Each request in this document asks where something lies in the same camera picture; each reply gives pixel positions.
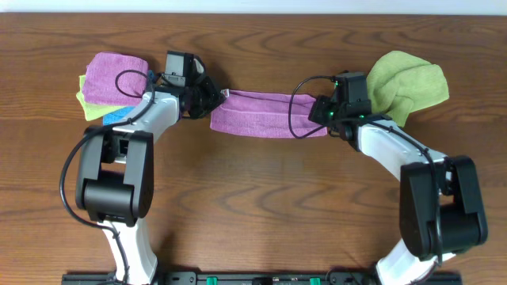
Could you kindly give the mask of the purple cloth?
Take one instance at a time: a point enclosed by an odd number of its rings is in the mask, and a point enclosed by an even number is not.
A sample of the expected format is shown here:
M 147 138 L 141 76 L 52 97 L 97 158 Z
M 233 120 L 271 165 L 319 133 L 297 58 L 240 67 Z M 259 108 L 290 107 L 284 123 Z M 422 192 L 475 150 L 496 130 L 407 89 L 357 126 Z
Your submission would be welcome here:
M 224 89 L 227 99 L 211 114 L 213 131 L 267 139 L 327 135 L 327 129 L 309 121 L 315 99 L 307 94 L 259 93 Z

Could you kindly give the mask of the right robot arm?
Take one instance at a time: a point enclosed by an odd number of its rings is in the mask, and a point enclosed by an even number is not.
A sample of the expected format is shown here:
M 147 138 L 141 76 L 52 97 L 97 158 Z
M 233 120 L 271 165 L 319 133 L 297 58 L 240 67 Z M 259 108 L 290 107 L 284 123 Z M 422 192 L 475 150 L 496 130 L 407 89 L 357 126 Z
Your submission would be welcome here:
M 338 131 L 399 182 L 401 239 L 366 284 L 423 284 L 446 260 L 486 242 L 486 212 L 471 158 L 424 146 L 388 116 L 373 114 L 366 99 L 320 96 L 309 120 Z

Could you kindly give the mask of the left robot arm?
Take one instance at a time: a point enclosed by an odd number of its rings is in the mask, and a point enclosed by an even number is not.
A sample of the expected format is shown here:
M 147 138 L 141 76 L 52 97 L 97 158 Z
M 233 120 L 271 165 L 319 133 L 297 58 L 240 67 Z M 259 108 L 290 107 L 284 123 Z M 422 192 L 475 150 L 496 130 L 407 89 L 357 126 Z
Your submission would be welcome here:
M 123 119 L 89 127 L 76 147 L 75 202 L 90 217 L 86 225 L 102 230 L 109 242 L 115 284 L 151 284 L 156 276 L 145 221 L 154 196 L 155 143 L 179 120 L 201 119 L 226 100 L 206 74 L 170 75 L 164 82 L 148 86 Z

